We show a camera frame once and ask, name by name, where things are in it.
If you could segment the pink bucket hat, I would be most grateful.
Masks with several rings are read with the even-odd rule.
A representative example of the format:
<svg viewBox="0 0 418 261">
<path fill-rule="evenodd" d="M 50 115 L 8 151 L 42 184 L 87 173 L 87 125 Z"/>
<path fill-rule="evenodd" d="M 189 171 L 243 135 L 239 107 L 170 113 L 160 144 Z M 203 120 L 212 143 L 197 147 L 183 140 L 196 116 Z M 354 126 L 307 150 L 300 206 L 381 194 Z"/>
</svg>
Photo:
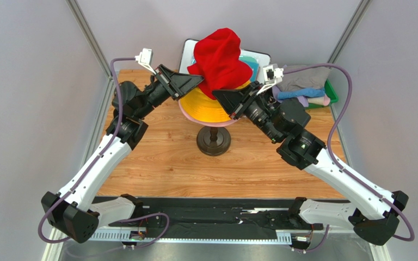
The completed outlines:
<svg viewBox="0 0 418 261">
<path fill-rule="evenodd" d="M 228 120 L 225 122 L 205 122 L 205 121 L 199 121 L 193 117 L 191 117 L 183 108 L 183 106 L 181 105 L 181 102 L 179 101 L 179 107 L 181 112 L 183 113 L 184 117 L 186 117 L 188 120 L 203 125 L 203 126 L 208 126 L 208 127 L 227 127 L 229 125 L 232 125 L 234 123 L 237 122 L 237 120 Z"/>
</svg>

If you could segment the yellow bucket hat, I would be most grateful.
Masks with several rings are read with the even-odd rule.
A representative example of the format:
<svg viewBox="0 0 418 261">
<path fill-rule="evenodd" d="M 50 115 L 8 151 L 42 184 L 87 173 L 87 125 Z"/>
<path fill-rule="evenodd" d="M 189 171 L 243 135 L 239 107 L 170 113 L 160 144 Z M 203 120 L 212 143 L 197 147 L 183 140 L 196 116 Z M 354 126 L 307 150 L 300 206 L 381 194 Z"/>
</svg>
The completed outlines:
<svg viewBox="0 0 418 261">
<path fill-rule="evenodd" d="M 199 121 L 225 122 L 231 120 L 219 102 L 209 98 L 199 88 L 195 88 L 179 101 L 184 110 Z"/>
</svg>

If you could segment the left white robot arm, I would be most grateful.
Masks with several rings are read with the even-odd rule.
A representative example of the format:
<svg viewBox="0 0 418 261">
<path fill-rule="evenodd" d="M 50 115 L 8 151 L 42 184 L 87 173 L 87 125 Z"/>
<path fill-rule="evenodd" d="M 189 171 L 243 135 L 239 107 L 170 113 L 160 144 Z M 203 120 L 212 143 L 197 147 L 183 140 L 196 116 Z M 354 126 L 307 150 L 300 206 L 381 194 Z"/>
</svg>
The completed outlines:
<svg viewBox="0 0 418 261">
<path fill-rule="evenodd" d="M 178 73 L 159 65 L 152 70 L 144 90 L 133 82 L 116 86 L 112 100 L 114 118 L 95 152 L 77 174 L 57 193 L 41 199 L 44 221 L 77 243 L 88 241 L 102 226 L 129 219 L 139 202 L 128 194 L 114 200 L 93 200 L 117 165 L 139 144 L 148 125 L 144 118 L 167 99 L 179 100 L 204 80 L 203 76 Z"/>
</svg>

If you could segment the red hat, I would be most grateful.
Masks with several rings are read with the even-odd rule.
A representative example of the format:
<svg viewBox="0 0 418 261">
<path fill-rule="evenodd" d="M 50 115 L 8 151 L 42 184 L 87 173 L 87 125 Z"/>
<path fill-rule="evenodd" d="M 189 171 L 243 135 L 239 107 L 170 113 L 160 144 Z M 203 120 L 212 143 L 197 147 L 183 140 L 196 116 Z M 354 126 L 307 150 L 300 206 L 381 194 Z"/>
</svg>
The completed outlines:
<svg viewBox="0 0 418 261">
<path fill-rule="evenodd" d="M 195 44 L 195 63 L 187 70 L 204 77 L 199 89 L 208 98 L 216 99 L 214 90 L 236 89 L 250 82 L 253 71 L 239 59 L 240 45 L 241 39 L 230 28 L 217 29 Z"/>
</svg>

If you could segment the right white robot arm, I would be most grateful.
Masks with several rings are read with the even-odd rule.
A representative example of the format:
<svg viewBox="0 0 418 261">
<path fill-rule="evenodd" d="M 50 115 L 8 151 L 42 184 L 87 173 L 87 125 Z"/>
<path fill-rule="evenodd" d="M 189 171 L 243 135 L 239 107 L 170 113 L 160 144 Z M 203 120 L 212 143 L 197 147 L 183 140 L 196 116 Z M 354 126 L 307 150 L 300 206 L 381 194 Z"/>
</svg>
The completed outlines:
<svg viewBox="0 0 418 261">
<path fill-rule="evenodd" d="M 385 190 L 341 161 L 324 141 L 306 130 L 311 117 L 296 98 L 271 107 L 258 94 L 259 89 L 260 84 L 253 82 L 242 89 L 215 90 L 213 96 L 232 119 L 248 118 L 278 144 L 277 153 L 283 161 L 325 181 L 347 199 L 334 203 L 298 197 L 288 210 L 289 220 L 295 225 L 351 229 L 379 246 L 395 238 L 407 194 Z"/>
</svg>

